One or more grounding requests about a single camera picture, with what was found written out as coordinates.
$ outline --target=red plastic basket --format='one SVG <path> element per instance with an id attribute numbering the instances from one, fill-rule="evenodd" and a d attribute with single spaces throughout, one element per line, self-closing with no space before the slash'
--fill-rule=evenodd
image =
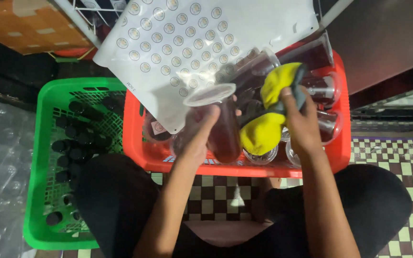
<path id="1" fill-rule="evenodd" d="M 351 123 L 348 101 L 348 88 L 344 64 L 340 56 L 334 51 L 335 68 L 325 67 L 314 71 L 314 75 L 323 76 L 329 72 L 336 72 L 342 81 L 340 100 L 332 110 L 340 110 L 344 116 L 344 127 L 340 135 L 325 146 L 332 171 L 337 173 L 346 167 L 350 160 Z M 123 120 L 123 151 L 138 165 L 147 171 L 169 172 L 175 157 L 170 153 L 168 145 L 158 145 L 143 141 L 142 127 L 144 116 L 140 115 L 140 102 L 127 92 Z M 234 165 L 222 165 L 208 153 L 204 164 L 199 167 L 197 174 L 226 175 L 247 177 L 283 177 L 302 178 L 300 168 L 293 167 L 285 154 L 285 143 L 281 143 L 277 157 L 267 165 L 257 166 L 249 162 L 242 154 Z"/>

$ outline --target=cup lid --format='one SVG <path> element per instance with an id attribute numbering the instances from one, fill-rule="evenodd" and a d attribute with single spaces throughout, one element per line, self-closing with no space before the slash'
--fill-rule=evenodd
<path id="1" fill-rule="evenodd" d="M 236 88 L 237 86 L 233 83 L 214 85 L 195 92 L 190 97 L 185 99 L 183 104 L 188 107 L 201 107 L 213 104 L 231 96 L 235 92 Z"/>

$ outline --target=sticker sheet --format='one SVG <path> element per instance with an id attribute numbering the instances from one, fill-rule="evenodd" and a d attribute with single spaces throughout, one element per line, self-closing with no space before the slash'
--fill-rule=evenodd
<path id="1" fill-rule="evenodd" d="M 262 47 L 278 52 L 317 29 L 311 0 L 131 0 L 93 60 L 175 134 L 185 97 L 232 78 Z"/>

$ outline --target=checkered floor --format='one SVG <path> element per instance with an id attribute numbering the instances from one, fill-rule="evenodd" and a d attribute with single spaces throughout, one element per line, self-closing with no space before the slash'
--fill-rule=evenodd
<path id="1" fill-rule="evenodd" d="M 413 140 L 353 138 L 350 163 L 373 164 L 390 170 L 404 182 L 413 201 Z M 161 173 L 152 173 L 151 177 L 156 183 L 163 183 Z M 297 185 L 302 185 L 302 179 L 281 181 L 281 188 Z M 255 178 L 197 175 L 183 219 L 250 220 L 251 200 L 257 197 L 258 191 Z M 80 250 L 64 253 L 64 258 L 68 257 L 102 256 L 98 250 Z M 413 257 L 413 210 L 409 222 L 378 257 Z"/>

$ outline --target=knee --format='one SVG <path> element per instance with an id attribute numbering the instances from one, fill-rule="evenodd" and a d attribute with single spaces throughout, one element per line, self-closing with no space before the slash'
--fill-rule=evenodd
<path id="1" fill-rule="evenodd" d="M 392 172 L 369 164 L 354 164 L 336 174 L 338 182 L 344 181 L 343 191 L 358 189 L 360 198 L 376 208 L 387 208 L 408 219 L 412 200 L 402 181 Z"/>

